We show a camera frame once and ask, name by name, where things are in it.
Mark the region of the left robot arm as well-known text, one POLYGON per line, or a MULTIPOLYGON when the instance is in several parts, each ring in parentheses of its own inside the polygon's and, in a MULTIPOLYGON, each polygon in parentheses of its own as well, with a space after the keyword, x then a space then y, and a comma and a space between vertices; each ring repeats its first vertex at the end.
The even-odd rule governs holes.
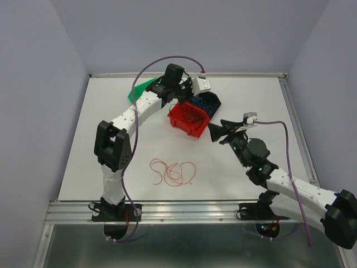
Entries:
POLYGON ((132 105, 126 111, 110 122, 98 124, 94 155, 102 170, 103 193, 98 203, 89 206, 95 217, 118 220, 124 214, 123 173, 137 147, 131 144, 131 137, 138 137, 141 124, 172 100, 184 103, 201 93, 197 78, 183 79, 185 74, 183 67, 169 64, 164 75, 140 85, 143 92, 132 89, 132 105))

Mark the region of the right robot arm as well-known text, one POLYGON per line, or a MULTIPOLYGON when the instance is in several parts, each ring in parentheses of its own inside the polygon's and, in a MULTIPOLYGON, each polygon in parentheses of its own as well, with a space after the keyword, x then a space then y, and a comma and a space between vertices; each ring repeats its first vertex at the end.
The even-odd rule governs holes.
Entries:
POLYGON ((319 229, 334 244, 352 249, 356 244, 356 197, 343 189, 326 190, 295 178, 291 170, 284 171, 268 160, 270 151, 259 138, 249 138, 246 131, 259 124, 256 116, 246 116, 242 122, 221 120, 208 124, 212 142, 228 144, 241 165, 248 168, 249 180, 266 189, 257 203, 257 213, 294 219, 319 229))

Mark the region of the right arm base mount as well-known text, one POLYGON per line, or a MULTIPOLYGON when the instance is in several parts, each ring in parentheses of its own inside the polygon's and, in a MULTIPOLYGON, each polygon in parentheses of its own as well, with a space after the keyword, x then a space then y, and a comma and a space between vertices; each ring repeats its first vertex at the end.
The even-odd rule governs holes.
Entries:
POLYGON ((283 220, 289 219, 288 217, 274 214, 270 208, 273 198, 277 195, 277 192, 267 190, 261 193, 255 202, 240 203, 236 211, 236 217, 242 221, 269 221, 278 218, 283 220))

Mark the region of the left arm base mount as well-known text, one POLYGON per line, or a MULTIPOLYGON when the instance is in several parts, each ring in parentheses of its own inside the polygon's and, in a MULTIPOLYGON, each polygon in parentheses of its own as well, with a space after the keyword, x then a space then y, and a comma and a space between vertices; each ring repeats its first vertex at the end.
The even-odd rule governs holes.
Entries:
POLYGON ((134 221, 141 221, 141 204, 126 203, 123 198, 119 204, 110 204, 103 197, 99 202, 90 202, 88 204, 89 210, 92 212, 91 220, 93 222, 125 222, 130 223, 134 221))

